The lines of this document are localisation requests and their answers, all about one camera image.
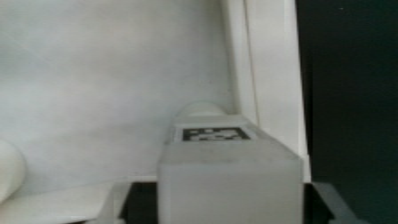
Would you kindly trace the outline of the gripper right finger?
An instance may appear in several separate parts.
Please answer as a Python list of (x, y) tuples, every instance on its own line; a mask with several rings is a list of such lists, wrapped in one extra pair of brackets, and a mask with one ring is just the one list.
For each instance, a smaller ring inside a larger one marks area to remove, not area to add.
[(304, 185), (304, 224), (372, 224), (359, 218), (334, 185)]

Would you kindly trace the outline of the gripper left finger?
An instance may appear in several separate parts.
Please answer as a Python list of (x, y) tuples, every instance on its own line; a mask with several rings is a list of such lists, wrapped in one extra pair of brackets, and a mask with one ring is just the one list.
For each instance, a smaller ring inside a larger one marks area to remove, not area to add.
[(158, 224), (157, 183), (118, 183), (87, 224)]

